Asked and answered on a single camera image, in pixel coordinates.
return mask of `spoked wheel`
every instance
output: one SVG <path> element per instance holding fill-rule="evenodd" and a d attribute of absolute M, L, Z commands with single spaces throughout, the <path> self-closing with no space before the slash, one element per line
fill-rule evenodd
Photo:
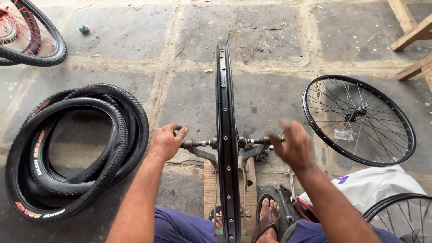
<path fill-rule="evenodd" d="M 221 195 L 226 195 L 221 196 L 220 200 L 225 214 L 222 214 L 224 238 L 225 242 L 241 242 L 238 134 L 228 46 L 216 48 L 215 70 L 219 182 Z"/>
<path fill-rule="evenodd" d="M 407 243 L 432 241 L 432 197 L 402 193 L 381 200 L 363 217 L 372 227 L 387 230 Z"/>
<path fill-rule="evenodd" d="M 340 75 L 313 80 L 303 93 L 303 110 L 325 143 L 356 162 L 392 166 L 407 161 L 416 148 L 401 109 L 360 80 Z"/>
<path fill-rule="evenodd" d="M 66 58 L 62 36 L 28 0 L 0 0 L 0 66 L 49 67 Z"/>

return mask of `brown sandal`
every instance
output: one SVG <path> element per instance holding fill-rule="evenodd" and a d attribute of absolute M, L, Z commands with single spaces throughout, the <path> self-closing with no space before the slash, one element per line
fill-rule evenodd
<path fill-rule="evenodd" d="M 277 235 L 278 223 L 276 217 L 274 216 L 271 210 L 269 210 L 269 213 L 266 216 L 264 216 L 262 220 L 260 220 L 260 213 L 261 213 L 263 201 L 266 198 L 269 200 L 269 203 L 270 200 L 275 201 L 274 198 L 269 194 L 263 194 L 258 199 L 257 216 L 256 216 L 257 223 L 256 223 L 254 237 L 252 238 L 251 243 L 255 243 L 257 239 L 264 233 L 264 231 L 266 231 L 270 227 L 274 227 Z"/>

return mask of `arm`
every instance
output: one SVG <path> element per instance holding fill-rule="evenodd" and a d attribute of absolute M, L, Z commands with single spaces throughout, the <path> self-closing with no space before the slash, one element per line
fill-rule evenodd
<path fill-rule="evenodd" d="M 312 141 L 296 121 L 281 121 L 286 137 L 284 144 L 268 132 L 277 155 L 289 164 L 311 199 L 328 241 L 333 243 L 381 240 L 345 196 L 327 179 L 312 161 Z"/>
<path fill-rule="evenodd" d="M 174 130 L 179 130 L 174 137 Z M 162 169 L 177 153 L 188 128 L 173 123 L 152 135 L 147 157 L 127 191 L 108 234 L 107 243 L 153 242 L 155 205 Z"/>

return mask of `blue trousers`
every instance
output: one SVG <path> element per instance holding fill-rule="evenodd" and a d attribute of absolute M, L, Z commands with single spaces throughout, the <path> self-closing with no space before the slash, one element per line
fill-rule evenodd
<path fill-rule="evenodd" d="M 403 243 L 392 233 L 374 228 L 383 243 Z M 155 208 L 154 243 L 219 243 L 213 222 L 169 208 Z M 327 243 L 321 224 L 299 221 L 288 243 Z"/>

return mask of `spanner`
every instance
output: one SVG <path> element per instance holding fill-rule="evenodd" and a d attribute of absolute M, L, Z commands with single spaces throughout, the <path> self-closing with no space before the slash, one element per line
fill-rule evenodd
<path fill-rule="evenodd" d="M 291 197 L 290 200 L 291 202 L 297 203 L 297 198 L 295 198 L 295 193 L 294 193 L 294 171 L 292 171 L 291 169 L 287 170 L 288 175 L 289 175 L 289 183 L 291 184 Z"/>
<path fill-rule="evenodd" d="M 285 199 L 283 198 L 282 190 L 280 188 L 280 184 L 277 184 L 277 182 L 274 183 L 274 188 L 277 190 L 280 196 L 280 200 L 282 201 L 283 209 L 285 209 L 286 213 L 286 221 L 289 223 L 289 221 L 292 221 L 294 223 L 294 218 L 289 214 L 288 206 L 286 205 Z"/>

